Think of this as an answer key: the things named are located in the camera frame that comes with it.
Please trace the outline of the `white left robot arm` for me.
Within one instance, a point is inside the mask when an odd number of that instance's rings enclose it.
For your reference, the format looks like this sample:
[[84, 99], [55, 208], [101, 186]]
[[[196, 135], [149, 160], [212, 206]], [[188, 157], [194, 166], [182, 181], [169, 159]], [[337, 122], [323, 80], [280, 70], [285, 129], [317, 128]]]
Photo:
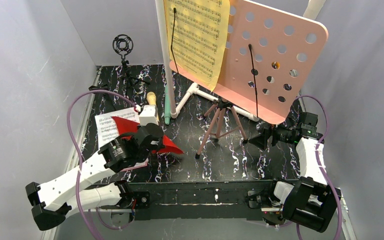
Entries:
[[41, 231], [50, 230], [66, 218], [85, 209], [130, 204], [134, 193], [125, 181], [89, 189], [97, 181], [134, 167], [163, 145], [164, 131], [148, 123], [136, 132], [122, 133], [103, 145], [89, 159], [65, 174], [45, 183], [26, 187], [34, 222]]

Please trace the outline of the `red folder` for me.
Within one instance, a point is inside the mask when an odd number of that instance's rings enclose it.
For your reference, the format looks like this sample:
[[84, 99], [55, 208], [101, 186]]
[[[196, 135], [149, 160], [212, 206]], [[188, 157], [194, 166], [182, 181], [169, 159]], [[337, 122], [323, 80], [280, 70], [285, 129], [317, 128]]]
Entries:
[[[119, 133], [119, 136], [123, 140], [128, 140], [134, 142], [138, 148], [146, 149], [146, 137], [148, 135], [156, 135], [164, 133], [163, 129], [154, 123], [148, 123], [143, 126], [138, 122], [128, 120], [121, 117], [113, 116], [112, 119], [116, 123], [116, 127]], [[174, 153], [181, 155], [184, 152], [164, 133], [163, 144], [165, 147], [161, 149], [157, 154], [162, 153]]]

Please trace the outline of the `black tripod shock mount stand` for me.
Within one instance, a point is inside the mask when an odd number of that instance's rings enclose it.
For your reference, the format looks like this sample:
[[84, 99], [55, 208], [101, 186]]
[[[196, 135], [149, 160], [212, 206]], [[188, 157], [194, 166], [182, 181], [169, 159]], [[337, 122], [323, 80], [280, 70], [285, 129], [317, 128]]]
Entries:
[[132, 52], [134, 48], [134, 43], [133, 43], [133, 40], [128, 35], [126, 34], [117, 35], [112, 41], [112, 48], [115, 51], [115, 53], [121, 57], [121, 66], [124, 72], [123, 79], [125, 80], [125, 83], [126, 83], [126, 87], [125, 87], [126, 94], [128, 94], [129, 92], [133, 92], [135, 86], [138, 83], [144, 83], [146, 86], [149, 86], [151, 84], [150, 81], [135, 77], [131, 73], [131, 68], [129, 65], [130, 62], [126, 60], [126, 56]]

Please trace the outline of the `pink sheet music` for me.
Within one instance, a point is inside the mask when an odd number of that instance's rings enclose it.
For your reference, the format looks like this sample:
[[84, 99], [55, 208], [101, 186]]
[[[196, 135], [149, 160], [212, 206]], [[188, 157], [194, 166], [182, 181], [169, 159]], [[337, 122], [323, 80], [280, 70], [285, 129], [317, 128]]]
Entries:
[[127, 171], [135, 170], [138, 168], [146, 167], [148, 165], [148, 162], [149, 162], [148, 159], [146, 159], [143, 162], [137, 162], [134, 166], [123, 168], [121, 172], [127, 172]]

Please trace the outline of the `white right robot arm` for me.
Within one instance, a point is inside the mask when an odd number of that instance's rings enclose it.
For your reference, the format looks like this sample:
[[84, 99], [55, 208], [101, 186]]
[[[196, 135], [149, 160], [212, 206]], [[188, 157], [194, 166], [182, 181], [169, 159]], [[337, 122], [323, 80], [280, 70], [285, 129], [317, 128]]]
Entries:
[[339, 188], [331, 188], [322, 170], [323, 135], [317, 131], [318, 116], [303, 112], [293, 128], [264, 124], [260, 134], [249, 143], [266, 150], [278, 142], [293, 144], [298, 154], [300, 177], [294, 183], [274, 180], [267, 192], [249, 191], [250, 208], [261, 208], [263, 201], [281, 209], [280, 220], [289, 220], [303, 227], [323, 233], [338, 208]]

